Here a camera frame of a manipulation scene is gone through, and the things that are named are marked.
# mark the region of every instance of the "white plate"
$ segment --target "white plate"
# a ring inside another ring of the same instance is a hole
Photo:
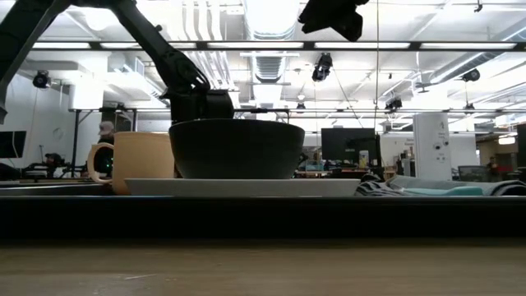
[[[358,179],[126,179],[132,195],[172,197],[352,197],[359,183]]]

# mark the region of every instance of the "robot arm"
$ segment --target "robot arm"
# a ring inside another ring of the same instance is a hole
[[[139,12],[134,0],[18,0],[0,24],[0,123],[7,114],[7,86],[36,40],[55,17],[70,5],[108,8],[150,55],[167,86],[173,122],[198,118],[232,118],[226,90],[210,90],[206,76],[183,53],[174,49]]]

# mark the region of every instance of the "black monitor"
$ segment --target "black monitor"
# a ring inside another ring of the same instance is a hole
[[[322,128],[321,157],[324,160],[349,160],[357,164],[360,151],[369,151],[369,166],[381,164],[379,143],[374,128]]]
[[[0,132],[0,159],[21,158],[24,154],[25,134],[26,132]]]

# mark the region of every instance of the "fluorescent light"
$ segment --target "fluorescent light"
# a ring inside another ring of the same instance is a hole
[[[105,42],[101,43],[100,46],[103,49],[140,49],[141,46],[137,42]]]
[[[195,49],[195,42],[168,42],[175,49]],[[137,42],[103,42],[100,44],[103,49],[142,49]]]
[[[87,42],[37,42],[33,49],[89,49]]]
[[[423,43],[421,49],[512,49],[515,43]]]
[[[409,42],[316,42],[315,49],[407,49]]]
[[[175,49],[195,49],[197,47],[195,42],[169,42]]]
[[[298,58],[299,53],[240,53],[240,57],[242,58]]]
[[[499,138],[499,145],[511,145],[515,144],[515,137]]]
[[[209,42],[210,49],[300,49],[303,42],[282,41],[246,41],[246,42]]]

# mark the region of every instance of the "desk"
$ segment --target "desk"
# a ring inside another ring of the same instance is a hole
[[[526,294],[520,240],[30,245],[0,253],[2,296]]]

